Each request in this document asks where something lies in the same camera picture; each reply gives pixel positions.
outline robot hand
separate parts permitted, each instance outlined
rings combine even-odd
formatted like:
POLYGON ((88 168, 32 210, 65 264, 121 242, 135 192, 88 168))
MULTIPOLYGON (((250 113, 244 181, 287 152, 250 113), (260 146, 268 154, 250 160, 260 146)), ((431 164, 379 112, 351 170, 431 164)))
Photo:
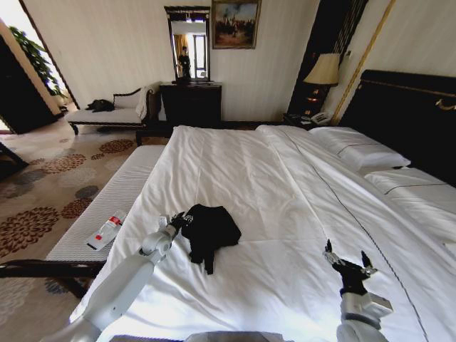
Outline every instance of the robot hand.
POLYGON ((367 292, 364 288, 363 281, 377 272, 366 253, 361 252, 364 266, 361 267, 340 259, 333 253, 331 242, 328 240, 323 255, 342 276, 343 287, 340 290, 342 324, 337 328, 337 340, 339 342, 387 342, 380 332, 380 318, 393 312, 393 308, 387 299, 367 292))

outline bench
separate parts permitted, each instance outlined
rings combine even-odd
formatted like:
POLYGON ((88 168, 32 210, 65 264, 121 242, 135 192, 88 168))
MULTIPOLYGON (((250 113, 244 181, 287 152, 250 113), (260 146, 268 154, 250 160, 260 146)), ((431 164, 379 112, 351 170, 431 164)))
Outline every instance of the bench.
POLYGON ((164 145, 138 147, 61 237, 45 260, 8 261, 0 265, 0 278, 50 277, 77 298, 82 298, 86 289, 76 278, 94 279, 113 245, 111 242, 96 252, 84 241, 117 209, 130 211, 164 148, 164 145))

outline toothpaste tube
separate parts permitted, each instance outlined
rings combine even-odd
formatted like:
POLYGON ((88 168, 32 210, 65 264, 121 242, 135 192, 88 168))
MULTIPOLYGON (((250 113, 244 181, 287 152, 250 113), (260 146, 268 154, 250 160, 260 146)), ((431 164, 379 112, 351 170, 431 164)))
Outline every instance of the toothpaste tube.
POLYGON ((114 240, 126 216, 124 211, 117 210, 99 230, 89 236, 85 243, 91 249, 100 251, 104 246, 114 240))

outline painting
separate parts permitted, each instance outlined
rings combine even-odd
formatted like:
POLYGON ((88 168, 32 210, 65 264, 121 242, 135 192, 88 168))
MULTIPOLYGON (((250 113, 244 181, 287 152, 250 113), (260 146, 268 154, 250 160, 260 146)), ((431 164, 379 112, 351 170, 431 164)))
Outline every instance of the painting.
POLYGON ((212 47, 255 48, 261 0, 212 0, 212 47))

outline headboard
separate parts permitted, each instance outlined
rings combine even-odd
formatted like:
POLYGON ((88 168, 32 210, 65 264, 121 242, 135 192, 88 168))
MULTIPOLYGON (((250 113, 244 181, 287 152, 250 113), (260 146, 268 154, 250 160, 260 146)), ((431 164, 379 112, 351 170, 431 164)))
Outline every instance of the headboard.
POLYGON ((366 70, 339 125, 456 186, 456 78, 366 70))

